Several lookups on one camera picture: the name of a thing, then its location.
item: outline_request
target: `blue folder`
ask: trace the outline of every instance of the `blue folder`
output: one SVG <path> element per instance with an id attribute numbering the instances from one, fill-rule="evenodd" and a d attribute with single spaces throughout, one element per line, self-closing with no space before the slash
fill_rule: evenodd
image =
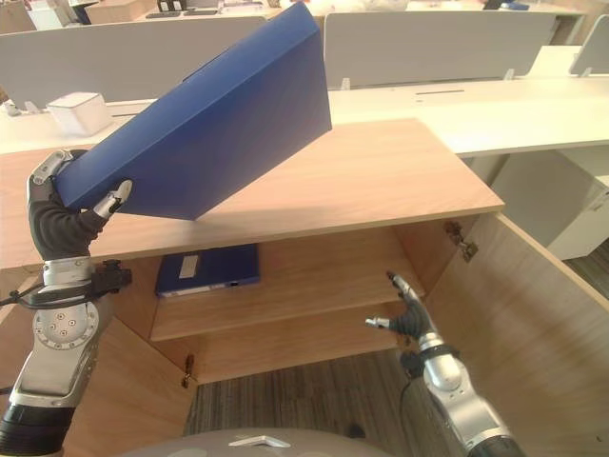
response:
<path id="1" fill-rule="evenodd" d="M 320 30 L 296 3 L 70 164 L 56 187 L 67 206 L 91 208 L 129 178 L 122 212 L 194 220 L 331 128 Z"/>

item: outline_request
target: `blue box file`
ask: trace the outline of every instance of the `blue box file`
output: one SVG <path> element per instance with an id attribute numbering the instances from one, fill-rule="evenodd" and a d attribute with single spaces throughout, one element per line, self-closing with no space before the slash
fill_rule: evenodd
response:
<path id="1" fill-rule="evenodd" d="M 70 164 L 56 186 L 67 206 L 91 208 L 129 178 L 122 212 L 194 220 L 331 128 L 320 30 L 299 2 Z"/>
<path id="2" fill-rule="evenodd" d="M 187 257 L 190 258 L 187 261 L 196 258 L 196 267 L 184 267 Z M 259 281 L 257 245 L 213 248 L 163 257 L 156 293 L 161 297 L 172 297 Z"/>

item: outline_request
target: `white box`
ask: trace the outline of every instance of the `white box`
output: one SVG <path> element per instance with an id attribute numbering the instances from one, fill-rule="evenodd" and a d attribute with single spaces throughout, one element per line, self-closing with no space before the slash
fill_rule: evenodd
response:
<path id="1" fill-rule="evenodd" d="M 69 93 L 50 102 L 47 108 L 61 130 L 68 135 L 91 136 L 112 123 L 100 93 Z"/>

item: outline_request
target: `gray partition panel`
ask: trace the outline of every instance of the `gray partition panel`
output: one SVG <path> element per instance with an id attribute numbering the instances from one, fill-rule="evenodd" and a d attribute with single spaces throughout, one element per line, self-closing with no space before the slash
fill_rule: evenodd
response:
<path id="1" fill-rule="evenodd" d="M 597 20 L 569 70 L 571 74 L 609 73 L 609 14 Z"/>
<path id="2" fill-rule="evenodd" d="M 556 15 L 522 11 L 331 13 L 324 55 L 331 89 L 526 74 Z"/>
<path id="3" fill-rule="evenodd" d="M 264 23 L 218 17 L 0 35 L 0 84 L 20 107 L 75 91 L 108 102 L 157 98 Z"/>

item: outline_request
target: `gray carpet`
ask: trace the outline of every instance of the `gray carpet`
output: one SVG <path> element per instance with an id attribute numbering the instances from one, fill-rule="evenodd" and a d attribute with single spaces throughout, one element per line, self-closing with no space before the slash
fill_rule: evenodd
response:
<path id="1" fill-rule="evenodd" d="M 590 255 L 567 260 L 565 264 L 609 299 L 609 240 Z"/>
<path id="2" fill-rule="evenodd" d="M 421 380 L 406 384 L 393 350 L 281 369 L 200 386 L 186 434 L 235 427 L 301 427 L 344 434 L 358 424 L 366 441 L 395 456 L 461 457 L 460 445 Z"/>

